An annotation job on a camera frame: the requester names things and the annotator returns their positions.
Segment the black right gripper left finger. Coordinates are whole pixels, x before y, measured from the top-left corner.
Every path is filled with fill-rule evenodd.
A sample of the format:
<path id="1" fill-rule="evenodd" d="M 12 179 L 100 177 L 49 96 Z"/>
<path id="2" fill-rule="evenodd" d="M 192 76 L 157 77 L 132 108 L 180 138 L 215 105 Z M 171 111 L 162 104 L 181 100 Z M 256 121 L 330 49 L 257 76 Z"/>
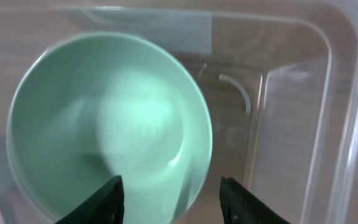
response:
<path id="1" fill-rule="evenodd" d="M 116 175 L 56 224 L 123 224 L 124 186 Z"/>

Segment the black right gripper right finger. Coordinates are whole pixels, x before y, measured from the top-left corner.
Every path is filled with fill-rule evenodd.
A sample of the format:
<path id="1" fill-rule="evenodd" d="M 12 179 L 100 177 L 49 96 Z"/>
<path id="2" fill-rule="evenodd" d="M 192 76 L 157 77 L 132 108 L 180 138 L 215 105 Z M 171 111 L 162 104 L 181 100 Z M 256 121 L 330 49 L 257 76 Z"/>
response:
<path id="1" fill-rule="evenodd" d="M 289 224 L 231 177 L 221 178 L 219 201 L 224 224 Z"/>

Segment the green plastic bowl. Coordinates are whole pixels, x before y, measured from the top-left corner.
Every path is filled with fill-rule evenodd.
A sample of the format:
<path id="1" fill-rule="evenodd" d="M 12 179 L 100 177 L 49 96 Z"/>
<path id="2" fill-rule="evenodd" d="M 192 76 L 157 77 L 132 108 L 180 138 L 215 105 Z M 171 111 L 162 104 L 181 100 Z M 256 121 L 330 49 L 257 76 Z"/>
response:
<path id="1" fill-rule="evenodd" d="M 138 36 L 78 35 L 22 78 L 6 126 L 12 174 L 53 223 L 115 176 L 125 223 L 171 223 L 199 196 L 213 132 L 204 95 L 170 53 Z"/>

